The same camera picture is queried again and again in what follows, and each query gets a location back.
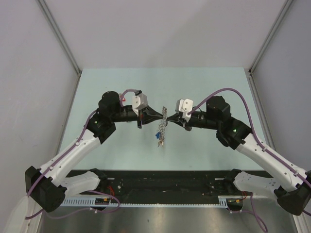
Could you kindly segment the metal disc keyring organiser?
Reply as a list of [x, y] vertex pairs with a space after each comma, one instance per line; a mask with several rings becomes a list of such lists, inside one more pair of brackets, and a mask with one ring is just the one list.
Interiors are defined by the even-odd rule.
[[158, 143], [157, 146], [158, 147], [164, 147], [164, 141], [165, 141], [165, 129], [167, 127], [167, 113], [168, 110], [165, 106], [162, 107], [162, 114], [163, 114], [163, 119], [160, 121], [159, 125], [158, 125], [158, 130], [157, 132], [161, 133], [160, 138], [157, 138]]

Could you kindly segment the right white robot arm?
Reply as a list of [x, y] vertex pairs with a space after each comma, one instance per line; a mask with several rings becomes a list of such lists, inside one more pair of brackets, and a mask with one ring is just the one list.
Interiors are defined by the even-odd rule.
[[299, 216], [311, 199], [311, 174], [286, 160], [262, 140], [252, 129], [231, 115], [230, 105], [223, 97], [214, 96], [206, 103], [205, 111], [194, 111], [190, 99], [180, 99], [176, 113], [168, 117], [187, 131], [193, 127], [216, 130], [216, 137], [225, 147], [247, 156], [271, 177], [250, 175], [238, 169], [225, 177], [224, 189], [230, 195], [239, 191], [251, 192], [275, 200], [288, 213]]

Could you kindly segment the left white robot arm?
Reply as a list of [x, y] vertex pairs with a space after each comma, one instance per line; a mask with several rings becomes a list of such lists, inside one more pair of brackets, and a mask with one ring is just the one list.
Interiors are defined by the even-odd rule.
[[132, 122], [138, 128], [163, 119], [163, 115], [148, 105], [147, 97], [140, 90], [132, 90], [130, 105], [123, 105], [124, 95], [108, 91], [102, 95], [98, 108], [86, 120], [80, 135], [62, 152], [43, 164], [25, 171], [27, 196], [47, 213], [56, 210], [66, 197], [94, 191], [107, 190], [106, 176], [92, 169], [81, 176], [67, 178], [69, 172], [89, 153], [103, 144], [116, 130], [118, 122]]

